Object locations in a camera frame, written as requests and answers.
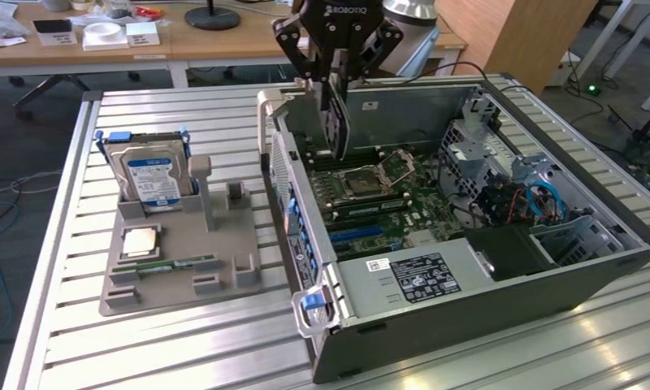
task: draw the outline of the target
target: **robotic arm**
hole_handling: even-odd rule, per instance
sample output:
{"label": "robotic arm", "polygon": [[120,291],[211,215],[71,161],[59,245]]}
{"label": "robotic arm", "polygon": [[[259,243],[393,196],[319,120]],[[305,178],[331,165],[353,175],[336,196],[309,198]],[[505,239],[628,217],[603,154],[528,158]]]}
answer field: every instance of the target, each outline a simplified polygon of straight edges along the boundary
{"label": "robotic arm", "polygon": [[[305,0],[299,14],[272,26],[277,42],[300,76],[316,91],[321,123],[333,157],[343,159],[349,139],[349,83],[379,68],[404,38],[385,19],[381,0]],[[299,49],[301,28],[308,55]]]}

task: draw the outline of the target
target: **blue cable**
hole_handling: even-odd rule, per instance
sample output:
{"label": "blue cable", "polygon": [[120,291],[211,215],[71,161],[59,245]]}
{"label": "blue cable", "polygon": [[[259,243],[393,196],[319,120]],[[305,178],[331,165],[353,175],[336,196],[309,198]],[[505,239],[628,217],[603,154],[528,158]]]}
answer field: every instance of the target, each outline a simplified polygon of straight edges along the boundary
{"label": "blue cable", "polygon": [[540,208],[537,207],[537,205],[532,201],[535,198],[535,193],[532,193],[532,191],[531,191],[532,187],[544,187],[548,189],[548,191],[552,192],[552,195],[555,196],[556,205],[561,209],[561,218],[564,219],[567,217],[567,206],[564,205],[564,201],[561,200],[560,192],[557,191],[556,187],[552,184],[549,184],[547,181],[541,181],[541,180],[536,181],[535,183],[528,185],[528,190],[527,190],[528,202],[531,203],[531,208],[532,208],[532,211],[535,211],[535,214],[541,216],[543,211],[540,210]]}
{"label": "blue cable", "polygon": [[0,205],[11,206],[15,209],[12,220],[10,221],[8,225],[3,229],[0,229],[0,235],[2,235],[12,227],[12,225],[15,225],[15,222],[18,222],[18,218],[20,217],[20,207],[18,206],[16,203],[11,201],[0,201]]}
{"label": "blue cable", "polygon": [[12,298],[10,297],[8,285],[4,283],[2,270],[0,270],[0,286],[3,287],[4,298],[8,301],[8,320],[6,321],[3,327],[0,328],[0,336],[2,336],[3,333],[10,329],[10,326],[12,325],[14,314],[15,314],[15,309],[12,307]]}

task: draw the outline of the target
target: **gray floor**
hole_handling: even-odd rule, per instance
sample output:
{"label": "gray floor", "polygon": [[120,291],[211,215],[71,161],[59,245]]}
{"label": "gray floor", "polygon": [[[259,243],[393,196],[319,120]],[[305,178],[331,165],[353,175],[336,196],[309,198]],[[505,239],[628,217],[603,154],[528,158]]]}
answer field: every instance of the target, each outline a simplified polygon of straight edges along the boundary
{"label": "gray floor", "polygon": [[[585,53],[600,31],[601,25],[596,25],[595,28],[581,32],[573,47],[576,53]],[[584,85],[597,81],[601,65],[623,40],[624,36],[620,35],[612,39],[584,77]],[[208,79],[210,82],[198,80],[195,85],[231,83],[223,79],[222,71],[223,69],[215,69],[208,73],[198,72],[198,76]],[[142,75],[143,80],[139,83],[131,82],[124,73],[83,76],[83,81],[92,89],[103,90],[171,88],[172,80],[168,72],[146,71]],[[238,70],[238,77],[240,80],[236,82],[279,80],[276,67],[242,68]],[[43,77],[27,77],[27,86],[34,86],[42,79]],[[650,49],[648,47],[639,48],[635,58],[620,72],[617,81],[620,91],[603,88],[604,92],[597,100],[604,105],[616,106],[621,115],[631,119],[632,124],[643,124],[649,116],[649,113],[639,108],[650,94]],[[11,104],[26,91],[26,88],[12,87],[7,79],[0,78],[0,178],[18,178],[39,171],[59,169],[66,161],[82,93],[70,84],[59,85],[30,105],[28,108],[35,112],[36,119],[31,123],[23,123],[14,116]],[[543,99],[567,119],[573,119],[596,109],[592,103],[577,99],[561,89],[545,91]],[[628,137],[628,130],[621,124],[608,122],[607,117],[608,113],[603,113],[584,119],[579,122],[579,128],[595,141],[619,146]],[[55,178],[48,178],[35,182],[31,188],[52,185],[52,183]],[[12,193],[2,193],[0,201],[10,201],[12,196]],[[20,323],[20,312],[27,303],[54,199],[55,193],[24,195],[20,199],[20,219],[0,236],[0,266],[15,305],[15,321],[0,336],[0,386],[12,352],[12,339],[16,337]],[[0,327],[6,318],[6,300],[0,291]]]}

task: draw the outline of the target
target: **aluminum extrusion table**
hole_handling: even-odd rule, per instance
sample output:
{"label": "aluminum extrusion table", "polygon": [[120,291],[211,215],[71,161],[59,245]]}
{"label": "aluminum extrusion table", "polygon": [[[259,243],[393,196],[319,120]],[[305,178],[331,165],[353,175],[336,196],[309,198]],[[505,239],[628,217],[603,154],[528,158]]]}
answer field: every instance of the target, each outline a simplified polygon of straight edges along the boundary
{"label": "aluminum extrusion table", "polygon": [[[492,81],[500,88],[511,83],[499,76]],[[348,380],[311,382],[260,179],[256,95],[276,86],[111,92],[83,103],[6,388],[650,389],[650,264],[571,312]],[[650,226],[650,193],[529,93],[508,95]],[[211,186],[242,179],[253,191],[269,291],[102,317],[119,187],[92,136],[98,129],[155,132],[182,125],[194,152],[212,155]],[[509,125],[503,131],[524,151],[536,147]]]}

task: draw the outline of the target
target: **paper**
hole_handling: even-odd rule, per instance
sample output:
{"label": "paper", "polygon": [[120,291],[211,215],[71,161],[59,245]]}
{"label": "paper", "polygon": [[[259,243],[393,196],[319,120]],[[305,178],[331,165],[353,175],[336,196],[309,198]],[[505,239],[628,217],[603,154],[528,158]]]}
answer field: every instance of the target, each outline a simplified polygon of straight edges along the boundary
{"label": "paper", "polygon": [[0,39],[0,47],[19,45],[20,43],[27,43],[27,39],[23,37]]}

